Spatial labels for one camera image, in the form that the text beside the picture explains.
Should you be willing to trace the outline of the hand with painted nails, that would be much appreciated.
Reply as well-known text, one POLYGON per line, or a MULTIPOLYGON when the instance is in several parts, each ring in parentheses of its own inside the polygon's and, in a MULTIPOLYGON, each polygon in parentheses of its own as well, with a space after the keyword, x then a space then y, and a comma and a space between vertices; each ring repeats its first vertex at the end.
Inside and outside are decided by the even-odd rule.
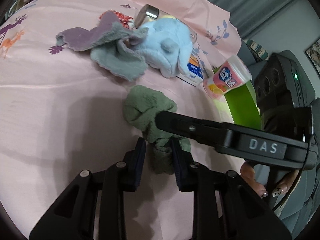
MULTIPOLYGON (((298 173, 299 170, 288 173, 273 189, 272 197, 287 193, 297 178, 298 173)), ((268 191, 264 185, 256 182, 254 168, 250 166, 248 162, 243 163, 242 167, 240 168, 240 176, 261 198, 268 196, 268 191)))

